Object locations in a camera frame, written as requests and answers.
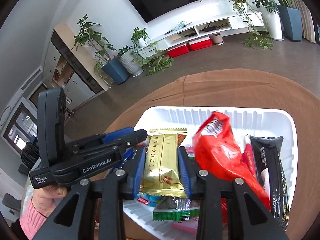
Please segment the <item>left hand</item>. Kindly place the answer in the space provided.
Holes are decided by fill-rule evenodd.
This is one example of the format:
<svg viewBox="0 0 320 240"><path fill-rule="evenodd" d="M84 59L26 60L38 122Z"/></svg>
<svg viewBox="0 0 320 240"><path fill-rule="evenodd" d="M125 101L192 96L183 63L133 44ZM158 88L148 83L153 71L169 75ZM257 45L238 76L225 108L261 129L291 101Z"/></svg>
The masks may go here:
<svg viewBox="0 0 320 240"><path fill-rule="evenodd" d="M55 199L62 199L67 195L65 187L50 185L41 189L35 189L32 197L32 204L35 209L45 217L56 208Z"/></svg>

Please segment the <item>pink sleeve left forearm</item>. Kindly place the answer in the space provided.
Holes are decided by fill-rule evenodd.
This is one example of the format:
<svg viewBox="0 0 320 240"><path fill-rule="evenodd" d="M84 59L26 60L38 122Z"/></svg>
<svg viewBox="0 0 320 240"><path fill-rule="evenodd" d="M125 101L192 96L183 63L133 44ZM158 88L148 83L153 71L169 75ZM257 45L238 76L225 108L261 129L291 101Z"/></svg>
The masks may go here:
<svg viewBox="0 0 320 240"><path fill-rule="evenodd" d="M20 226L27 239L33 239L46 220L47 217L35 209L31 198L23 215L20 217Z"/></svg>

